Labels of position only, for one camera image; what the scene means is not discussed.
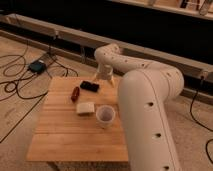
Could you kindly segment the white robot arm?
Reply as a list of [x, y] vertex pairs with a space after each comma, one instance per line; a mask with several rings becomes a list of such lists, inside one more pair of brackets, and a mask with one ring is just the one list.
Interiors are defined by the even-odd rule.
[[164, 109], [164, 103], [184, 88], [181, 71], [158, 61], [125, 56], [116, 44], [97, 48], [94, 57], [96, 79], [111, 81], [114, 70], [123, 73], [118, 107], [131, 171], [182, 171]]

